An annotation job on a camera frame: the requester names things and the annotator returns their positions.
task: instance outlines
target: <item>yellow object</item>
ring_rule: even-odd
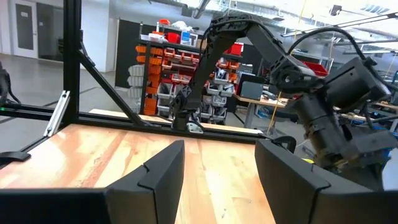
[[[308,163],[313,164],[313,161],[312,161],[311,159],[302,159],[302,160],[304,160],[304,161],[306,161],[306,162],[308,162]]]

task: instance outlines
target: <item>metal bracket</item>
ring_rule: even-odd
[[[199,127],[199,125],[197,125],[197,124],[194,124],[194,123],[189,122],[189,123],[187,124],[187,128],[188,128],[188,131],[189,131],[190,133],[203,134],[202,128]]]
[[[65,110],[67,109],[69,103],[69,95],[69,91],[62,91],[61,97],[58,100],[58,103],[54,109],[54,113],[52,114],[49,124],[44,131],[44,136],[51,137],[58,130],[61,120],[63,118],[63,114],[65,113]]]

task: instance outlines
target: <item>workbench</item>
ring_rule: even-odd
[[[375,110],[373,108],[369,108],[370,112],[376,112],[376,113],[379,113],[379,114],[384,115],[384,116],[394,116],[394,115],[398,114],[398,106],[396,106],[396,105],[390,105],[390,104],[387,104],[387,103],[375,103],[375,105],[395,110],[396,113],[394,114],[394,113],[389,113],[389,112],[386,112],[386,111],[380,111],[380,110]],[[394,133],[396,131],[396,129],[397,129],[397,125],[398,125],[398,119],[394,119],[394,121],[392,122],[391,128],[390,128],[390,132]]]
[[[275,223],[253,144],[70,124],[0,170],[0,188],[105,187],[172,142],[185,141],[176,223]]]
[[[246,113],[246,119],[244,120],[244,124],[243,124],[243,126],[245,128],[251,127],[256,105],[273,106],[273,107],[277,106],[279,108],[284,108],[285,104],[289,100],[289,99],[285,99],[285,98],[280,98],[279,101],[277,101],[277,100],[272,100],[272,99],[265,99],[264,97],[261,97],[260,100],[252,100],[252,99],[240,97],[237,94],[234,94],[234,97],[241,102],[249,103],[248,112]]]
[[[279,101],[277,100],[272,100],[272,99],[265,99],[264,97],[261,97],[261,100],[252,100],[252,99],[247,99],[240,97],[236,94],[234,94],[234,97],[242,102],[249,103],[248,106],[248,112],[246,113],[246,119],[244,121],[244,127],[245,128],[250,128],[252,121],[253,121],[253,116],[254,116],[254,111],[256,110],[255,107],[256,105],[259,106],[273,106],[273,107],[278,107],[278,108],[285,108],[285,105],[287,104],[289,99],[286,98],[280,98]],[[356,120],[356,121],[366,121],[365,117],[358,116],[356,114],[341,114],[342,117],[348,118],[350,120]]]

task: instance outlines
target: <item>wall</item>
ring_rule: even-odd
[[[117,36],[118,36],[118,20],[109,18],[108,45],[107,45],[107,49],[106,49],[106,71],[107,72],[114,70]]]
[[[109,1],[83,1],[81,6],[81,28],[83,43],[88,56],[100,72],[106,71],[108,45]]]
[[[0,29],[1,29],[1,47],[3,54],[12,54],[11,49],[11,26],[9,20],[10,4],[8,0],[0,1]]]

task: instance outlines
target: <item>red box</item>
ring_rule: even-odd
[[[242,54],[242,49],[243,49],[243,43],[235,43],[229,49],[229,53],[233,54],[233,55],[239,55],[240,56]]]
[[[329,74],[328,71],[325,68],[323,68],[323,66],[320,64],[312,63],[312,62],[303,62],[303,63],[309,69],[313,70],[313,72],[315,72],[316,75],[318,75],[320,77],[325,77]]]
[[[175,43],[175,44],[179,44],[180,43],[180,35],[175,34],[175,33],[167,33],[166,34],[166,39],[170,42],[170,43]]]

